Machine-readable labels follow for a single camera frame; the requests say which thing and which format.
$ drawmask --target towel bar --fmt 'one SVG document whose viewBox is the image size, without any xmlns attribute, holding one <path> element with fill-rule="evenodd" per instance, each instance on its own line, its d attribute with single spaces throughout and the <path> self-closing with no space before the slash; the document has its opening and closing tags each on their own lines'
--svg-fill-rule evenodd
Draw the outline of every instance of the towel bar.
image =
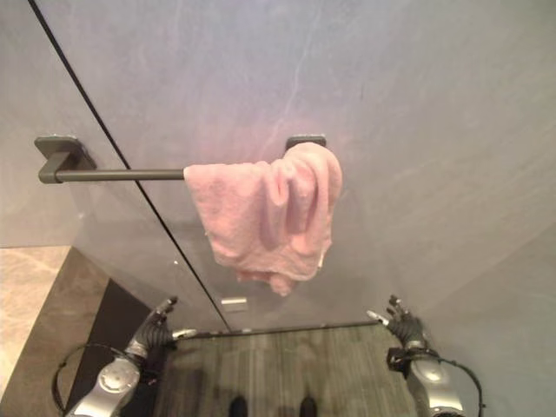
<svg viewBox="0 0 556 417">
<path fill-rule="evenodd" d="M 286 149 L 303 143 L 313 142 L 326 147 L 322 135 L 292 136 L 286 142 Z M 45 184 L 62 182 L 92 181 L 167 181 L 183 180 L 183 169 L 103 169 L 96 164 L 87 149 L 70 136 L 40 136 L 35 146 L 46 158 L 46 163 L 38 173 Z"/>
</svg>

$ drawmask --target wooden floor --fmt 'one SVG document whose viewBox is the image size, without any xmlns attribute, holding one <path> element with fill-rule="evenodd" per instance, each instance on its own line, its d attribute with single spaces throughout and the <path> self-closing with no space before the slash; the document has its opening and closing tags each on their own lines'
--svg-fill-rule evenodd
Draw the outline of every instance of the wooden floor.
<svg viewBox="0 0 556 417">
<path fill-rule="evenodd" d="M 387 369 L 379 326 L 198 339 L 172 352 L 155 416 L 218 417 L 243 395 L 253 417 L 296 417 L 306 394 L 319 416 L 415 416 L 401 374 Z"/>
</svg>

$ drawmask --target black cable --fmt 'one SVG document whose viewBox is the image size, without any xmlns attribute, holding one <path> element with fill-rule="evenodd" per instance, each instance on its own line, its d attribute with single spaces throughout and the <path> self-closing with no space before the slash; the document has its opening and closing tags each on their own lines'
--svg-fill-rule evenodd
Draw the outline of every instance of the black cable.
<svg viewBox="0 0 556 417">
<path fill-rule="evenodd" d="M 477 388 L 477 395 L 479 397 L 478 402 L 479 402 L 479 413 L 477 414 L 478 417 L 483 417 L 483 409 L 487 407 L 487 405 L 483 402 L 483 388 L 480 384 L 479 381 L 479 377 L 477 377 L 477 374 L 471 370 L 470 367 L 466 367 L 465 365 L 462 365 L 461 363 L 454 361 L 454 360 L 449 360 L 446 358 L 442 358 L 441 356 L 438 356 L 438 354 L 436 354 L 436 352 L 431 351 L 429 349 L 427 350 L 421 350 L 421 351 L 417 351 L 414 354 L 410 354 L 411 360 L 414 359 L 435 359 L 438 362 L 445 362 L 449 365 L 452 365 L 453 367 L 457 367 L 459 369 L 461 369 L 463 372 L 465 372 L 467 374 L 467 376 L 471 379 L 471 381 L 473 381 L 473 384 L 475 384 L 475 387 Z"/>
<path fill-rule="evenodd" d="M 125 357 L 127 357 L 127 355 L 124 352 L 122 352 L 121 350 L 118 350 L 114 347 L 110 347 L 110 346 L 107 346 L 107 345 L 103 345 L 102 343 L 83 343 L 82 345 L 76 346 L 73 349 L 71 349 L 64 356 L 63 360 L 58 364 L 58 368 L 55 371 L 54 375 L 52 376 L 52 382 L 50 384 L 50 393 L 52 394 L 52 400 L 54 401 L 54 405 L 58 409 L 58 412 L 62 416 L 64 416 L 65 413 L 68 411 L 66 409 L 66 407 L 68 405 L 63 404 L 62 396 L 60 395 L 60 388 L 58 386 L 58 375 L 60 374 L 62 369 L 64 369 L 66 367 L 66 365 L 68 365 L 68 360 L 70 359 L 71 356 L 73 356 L 74 354 L 76 354 L 77 352 L 79 352 L 82 349 L 92 348 L 92 347 L 93 348 L 107 349 L 114 356 L 125 356 Z"/>
<path fill-rule="evenodd" d="M 50 41 L 50 44 L 52 45 L 52 48 L 54 48 L 54 50 L 58 54 L 58 57 L 60 58 L 60 61 L 62 61 L 62 64 L 63 64 L 64 68 L 66 69 L 66 71 L 68 71 L 68 74 L 71 77 L 71 80 L 76 85 L 77 90 L 79 91 L 79 93 L 81 94 L 81 97 L 83 98 L 83 100 L 87 104 L 87 107 L 89 107 L 90 112 L 93 114 L 93 117 L 95 118 L 96 122 L 100 126 L 101 130 L 106 135 L 106 138 L 109 140 L 110 144 L 112 145 L 112 148 L 114 148 L 114 151 L 116 152 L 116 154 L 118 155 L 118 157 L 122 161 L 125 168 L 126 169 L 131 169 L 131 166 L 129 165 L 128 161 L 125 159 L 125 156 L 123 155 L 123 152 L 118 147 L 116 141 L 112 137 L 112 134 L 108 130 L 108 127 L 104 123 L 104 120 L 101 118 L 98 111 L 96 111 L 95 105 L 90 100 L 89 95 L 87 94 L 87 92 L 85 91 L 85 88 L 81 84 L 81 81 L 79 81 L 79 78 L 77 77 L 76 72 L 71 67 L 70 62 L 68 61 L 68 58 L 66 58 L 65 54 L 63 53 L 62 48 L 60 47 L 60 44 L 58 43 L 58 41 L 54 37 L 54 33 L 52 33 L 52 30 L 50 29 L 49 24 L 46 22 L 46 19 L 44 18 L 43 13 L 39 9 L 38 5 L 36 4 L 36 1 L 35 0 L 27 0 L 27 2 L 29 3 L 29 6 L 33 9 L 33 12 L 35 13 L 36 19 L 38 20 L 38 22 L 43 27 L 44 33 L 49 38 L 49 41 Z M 145 189 L 142 187 L 142 185 L 139 181 L 135 181 L 135 184 L 139 188 L 139 191 L 141 191 L 141 194 L 142 194 L 143 198 L 145 199 L 145 201 L 147 202 L 147 204 L 149 205 L 150 209 L 155 214 L 156 219 L 159 221 L 160 225 L 162 226 L 162 228 L 166 232 L 166 235 L 168 235 L 169 239 L 172 241 L 172 243 L 174 243 L 174 246 L 177 249 L 178 253 L 182 256 L 183 260 L 185 261 L 185 263 L 188 265 L 189 269 L 191 270 L 191 273 L 193 274 L 193 276 L 195 277 L 195 279 L 197 280 L 197 282 L 201 286 L 202 290 L 207 295 L 207 297 L 210 300 L 212 306 L 215 308 L 216 313 L 220 316 L 221 320 L 223 321 L 223 323 L 226 326 L 226 328 L 228 329 L 228 331 L 230 331 L 231 327 L 229 326 L 228 322 L 224 318 L 224 315 L 222 314 L 222 312 L 218 308 L 218 305 L 217 305 L 216 301 L 213 299 L 212 295 L 210 295 L 209 290 L 207 289 L 205 284 L 201 281 L 201 278 L 199 277 L 199 275 L 197 274 L 197 272 L 193 268 L 193 265 L 191 264 L 191 262 L 189 262 L 188 257 L 183 252 L 182 248 L 178 244 L 174 235 L 172 235 L 172 232 L 170 232 L 170 229 L 169 229 L 168 225 L 162 219 L 162 216 L 160 215 L 160 213 L 158 213 L 158 210 L 156 209 L 155 204 L 150 200 L 149 195 L 147 195 L 147 191 L 145 191 Z"/>
</svg>

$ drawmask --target wall bracket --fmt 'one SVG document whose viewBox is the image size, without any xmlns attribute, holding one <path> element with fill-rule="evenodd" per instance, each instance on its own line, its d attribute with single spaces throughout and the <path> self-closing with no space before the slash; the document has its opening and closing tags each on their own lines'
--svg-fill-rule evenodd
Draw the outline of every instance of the wall bracket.
<svg viewBox="0 0 556 417">
<path fill-rule="evenodd" d="M 45 184 L 63 182 L 56 178 L 56 173 L 61 170 L 96 168 L 87 150 L 75 137 L 40 136 L 35 139 L 35 146 L 47 160 L 38 173 L 39 180 Z"/>
</svg>

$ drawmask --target gray wall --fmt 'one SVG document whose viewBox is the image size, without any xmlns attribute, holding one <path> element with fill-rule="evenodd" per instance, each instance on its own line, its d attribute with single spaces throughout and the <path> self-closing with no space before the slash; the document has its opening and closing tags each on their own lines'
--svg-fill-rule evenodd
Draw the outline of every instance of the gray wall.
<svg viewBox="0 0 556 417">
<path fill-rule="evenodd" d="M 248 297 L 234 328 L 364 320 L 395 291 L 477 369 L 489 415 L 553 410 L 556 3 L 40 5 L 135 168 L 272 160 L 291 134 L 327 134 L 345 175 L 334 245 L 285 299 L 214 264 L 183 184 L 144 184 L 209 292 Z M 150 224 L 125 212 L 82 236 Z"/>
<path fill-rule="evenodd" d="M 38 181 L 40 135 L 79 136 L 99 167 L 122 163 L 26 2 L 3 4 L 0 56 L 0 247 L 73 244 L 148 304 L 179 295 L 176 323 L 224 328 L 135 184 Z"/>
</svg>

